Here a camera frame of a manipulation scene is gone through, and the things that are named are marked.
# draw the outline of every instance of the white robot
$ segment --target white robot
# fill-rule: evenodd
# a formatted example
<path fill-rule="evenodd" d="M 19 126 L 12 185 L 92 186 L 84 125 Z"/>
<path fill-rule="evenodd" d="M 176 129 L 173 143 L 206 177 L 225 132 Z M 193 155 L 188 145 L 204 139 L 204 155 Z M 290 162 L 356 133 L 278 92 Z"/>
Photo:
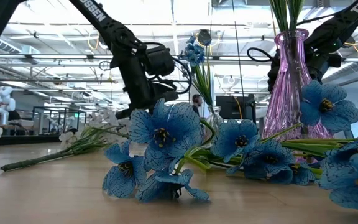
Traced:
<path fill-rule="evenodd" d="M 6 125 L 8 122 L 9 111 L 16 108 L 15 99 L 11 98 L 12 87 L 0 87 L 0 124 Z"/>

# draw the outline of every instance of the white flower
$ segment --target white flower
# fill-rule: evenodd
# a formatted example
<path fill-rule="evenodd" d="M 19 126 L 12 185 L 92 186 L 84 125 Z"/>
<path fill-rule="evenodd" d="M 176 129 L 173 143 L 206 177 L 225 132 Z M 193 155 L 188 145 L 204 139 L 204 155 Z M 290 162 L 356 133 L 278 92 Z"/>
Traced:
<path fill-rule="evenodd" d="M 102 121 L 103 121 L 103 117 L 101 115 L 96 115 L 95 112 L 92 112 L 92 119 L 91 119 L 91 121 L 89 121 L 88 124 L 91 127 L 99 128 L 103 125 Z"/>
<path fill-rule="evenodd" d="M 131 121 L 129 119 L 121 119 L 118 121 L 119 125 L 122 126 L 122 128 L 119 130 L 121 134 L 128 134 L 129 133 L 129 127 L 131 126 Z"/>
<path fill-rule="evenodd" d="M 74 144 L 74 142 L 77 141 L 77 137 L 74 135 L 74 133 L 69 131 L 67 133 L 61 134 L 59 136 L 59 140 L 61 141 L 60 148 L 64 150 L 64 149 L 67 149 L 68 147 L 72 146 Z"/>
<path fill-rule="evenodd" d="M 116 112 L 113 110 L 104 110 L 103 118 L 111 125 L 111 126 L 119 126 L 119 123 L 116 118 Z"/>

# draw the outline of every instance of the ceiling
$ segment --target ceiling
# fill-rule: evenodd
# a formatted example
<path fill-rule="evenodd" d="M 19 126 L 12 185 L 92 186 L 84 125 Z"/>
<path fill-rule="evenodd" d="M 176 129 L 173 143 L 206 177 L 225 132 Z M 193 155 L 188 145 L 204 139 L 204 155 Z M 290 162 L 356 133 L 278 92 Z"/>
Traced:
<path fill-rule="evenodd" d="M 212 56 L 246 57 L 250 47 L 258 47 L 270 55 L 276 50 L 273 38 L 277 34 L 273 28 L 269 1 L 236 0 L 234 12 L 232 1 L 227 0 L 98 0 L 103 9 L 113 18 L 125 24 L 141 41 L 160 42 L 170 48 L 172 55 L 178 55 L 186 47 L 186 41 L 200 29 L 211 32 Z M 331 14 L 344 8 L 352 1 L 305 1 L 300 20 Z M 325 20 L 304 24 L 301 28 L 310 33 Z M 353 34 L 358 42 L 358 28 Z M 35 61 L 0 58 L 0 78 L 76 80 L 75 83 L 56 85 L 51 82 L 28 82 L 27 89 L 43 89 L 45 98 L 64 96 L 79 103 L 113 103 L 116 108 L 124 108 L 129 98 L 122 93 L 124 87 L 118 69 L 104 71 L 107 63 L 103 60 L 64 59 L 59 55 L 110 55 L 110 51 L 98 42 L 98 31 L 82 16 L 68 0 L 31 0 L 20 4 L 6 26 L 2 43 L 8 44 L 19 54 L 33 52 L 40 55 L 55 55 Z M 8 54 L 1 49 L 0 54 Z M 343 57 L 358 58 L 358 46 L 340 49 Z M 255 57 L 263 56 L 258 52 Z M 260 92 L 259 98 L 267 96 L 267 73 L 270 65 L 247 62 L 239 67 L 238 62 L 213 62 L 214 90 L 241 91 L 241 77 L 244 91 Z M 332 68 L 327 77 L 336 77 L 342 69 Z M 171 79 L 184 80 L 176 69 Z M 56 93 L 54 90 L 68 91 Z M 91 96 L 84 96 L 74 89 L 85 89 Z M 187 101 L 182 95 L 178 101 Z"/>

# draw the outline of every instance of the ceiling light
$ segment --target ceiling light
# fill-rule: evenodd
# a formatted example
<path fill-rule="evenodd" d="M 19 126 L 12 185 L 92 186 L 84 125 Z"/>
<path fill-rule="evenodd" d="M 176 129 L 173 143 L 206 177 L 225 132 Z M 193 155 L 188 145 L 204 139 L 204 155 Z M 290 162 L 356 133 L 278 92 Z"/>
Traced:
<path fill-rule="evenodd" d="M 73 99 L 71 99 L 71 98 L 68 98 L 68 97 L 62 97 L 62 96 L 54 96 L 54 98 L 55 98 L 56 100 L 66 101 L 66 102 L 74 101 L 74 100 L 73 100 Z"/>
<path fill-rule="evenodd" d="M 2 81 L 1 83 L 5 83 L 8 85 L 12 85 L 12 86 L 17 86 L 17 87 L 21 87 L 21 88 L 28 88 L 28 87 L 32 87 L 28 84 L 22 83 L 22 82 L 16 82 L 16 81 Z"/>
<path fill-rule="evenodd" d="M 39 95 L 39 96 L 49 97 L 49 96 L 46 95 L 45 93 L 40 93 L 40 92 L 37 92 L 37 91 L 35 91 L 34 93 L 37 94 L 37 95 Z"/>

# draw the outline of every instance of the glass vase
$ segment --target glass vase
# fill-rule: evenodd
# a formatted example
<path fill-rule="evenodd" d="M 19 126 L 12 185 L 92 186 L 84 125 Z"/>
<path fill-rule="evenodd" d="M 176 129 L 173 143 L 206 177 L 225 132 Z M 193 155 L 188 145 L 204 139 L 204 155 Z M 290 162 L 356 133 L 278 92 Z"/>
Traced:
<path fill-rule="evenodd" d="M 219 125 L 223 123 L 223 118 L 219 113 L 221 112 L 220 106 L 209 106 L 208 107 L 209 116 L 206 118 L 206 122 L 211 125 L 211 127 L 215 130 L 216 134 L 219 131 Z M 204 127 L 204 140 L 208 140 L 212 136 L 212 132 Z"/>
<path fill-rule="evenodd" d="M 308 34 L 307 30 L 297 29 L 282 32 L 275 38 L 275 43 L 280 47 L 280 69 L 267 110 L 263 138 L 268 138 L 300 123 L 301 88 L 311 82 L 303 47 Z M 331 137 L 320 122 L 316 126 L 292 129 L 277 137 L 276 140 Z"/>

